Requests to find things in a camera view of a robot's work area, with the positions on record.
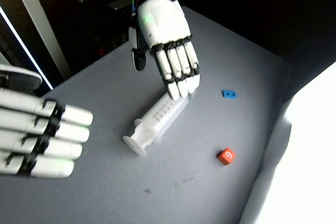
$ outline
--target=light strip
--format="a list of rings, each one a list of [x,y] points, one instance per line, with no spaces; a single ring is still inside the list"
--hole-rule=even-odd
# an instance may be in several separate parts
[[[26,52],[26,54],[28,55],[28,57],[30,58],[30,60],[32,61],[32,63],[34,64],[35,68],[37,69],[37,71],[40,73],[40,75],[42,76],[42,78],[44,79],[44,81],[47,83],[47,85],[50,87],[51,90],[53,90],[54,88],[52,87],[52,85],[50,84],[50,82],[48,81],[47,77],[43,74],[42,70],[40,69],[40,67],[38,66],[38,64],[36,63],[35,59],[32,57],[32,55],[30,54],[30,52],[28,51],[28,48],[26,47],[26,45],[23,43],[23,41],[21,40],[19,34],[16,32],[14,26],[12,25],[12,23],[9,21],[7,15],[5,14],[4,10],[2,9],[2,7],[0,6],[0,13],[2,15],[2,17],[5,19],[7,25],[9,26],[9,28],[11,29],[12,33],[14,34],[14,36],[16,37],[16,39],[19,41],[20,45],[22,46],[23,50]]]

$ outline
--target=gray table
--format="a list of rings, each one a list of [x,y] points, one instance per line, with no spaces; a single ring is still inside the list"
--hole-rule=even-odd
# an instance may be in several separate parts
[[[147,157],[122,135],[163,94],[154,60],[136,73],[124,44],[47,96],[93,112],[91,136],[67,179],[1,176],[0,219],[10,223],[236,223],[278,112],[286,64],[184,8],[200,60],[197,95]],[[224,99],[223,89],[238,98]],[[222,149],[236,153],[224,166]]]

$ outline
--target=white robotic hand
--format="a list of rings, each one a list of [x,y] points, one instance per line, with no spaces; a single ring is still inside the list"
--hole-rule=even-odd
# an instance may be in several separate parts
[[[35,72],[0,65],[0,173],[64,178],[81,155],[92,113],[15,91],[40,84]]]
[[[145,66],[147,49],[173,100],[195,92],[200,67],[191,42],[191,32],[177,0],[139,0],[129,28],[135,69]]]

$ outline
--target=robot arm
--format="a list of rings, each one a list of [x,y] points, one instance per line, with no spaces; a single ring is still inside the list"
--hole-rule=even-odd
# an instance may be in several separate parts
[[[0,65],[0,173],[68,177],[89,137],[91,112],[15,91],[40,84],[37,73]]]
[[[191,32],[177,0],[139,0],[133,10],[129,40],[135,69],[143,70],[145,52],[155,58],[162,80],[173,100],[195,92],[200,68]]]

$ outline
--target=red cube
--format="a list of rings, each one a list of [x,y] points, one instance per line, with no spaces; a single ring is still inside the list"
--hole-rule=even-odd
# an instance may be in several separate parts
[[[229,165],[235,159],[235,156],[236,154],[233,151],[231,151],[229,148],[226,148],[219,154],[218,159],[224,165]]]

